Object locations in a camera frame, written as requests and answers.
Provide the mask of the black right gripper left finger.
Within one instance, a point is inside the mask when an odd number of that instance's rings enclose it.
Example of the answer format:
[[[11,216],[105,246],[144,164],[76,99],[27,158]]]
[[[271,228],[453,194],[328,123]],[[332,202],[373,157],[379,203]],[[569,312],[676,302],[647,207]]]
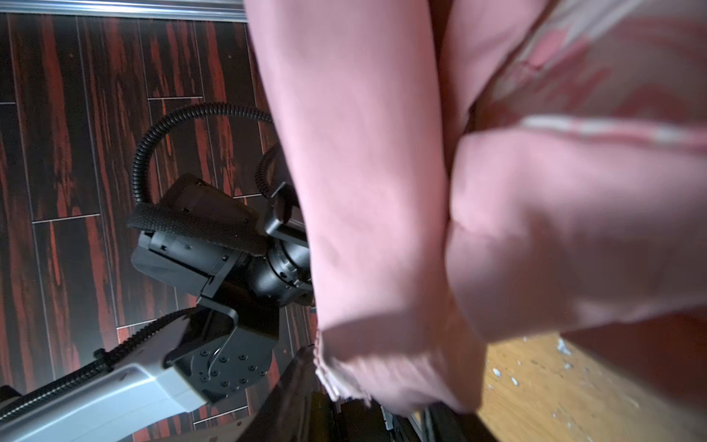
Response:
[[[316,391],[314,349],[298,351],[240,441],[330,441],[331,402]]]

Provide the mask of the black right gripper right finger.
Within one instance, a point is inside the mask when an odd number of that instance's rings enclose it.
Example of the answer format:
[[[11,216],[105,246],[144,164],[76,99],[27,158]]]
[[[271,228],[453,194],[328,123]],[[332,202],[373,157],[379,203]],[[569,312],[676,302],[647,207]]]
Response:
[[[423,440],[497,442],[478,414],[457,414],[443,403],[434,403],[423,411]]]

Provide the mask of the pink zip-up jacket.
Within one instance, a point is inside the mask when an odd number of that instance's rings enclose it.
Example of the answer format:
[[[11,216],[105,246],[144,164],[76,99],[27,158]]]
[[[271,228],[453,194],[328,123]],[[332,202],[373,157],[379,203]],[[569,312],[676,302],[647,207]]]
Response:
[[[706,405],[703,1],[249,1],[333,400],[476,410],[559,333]]]

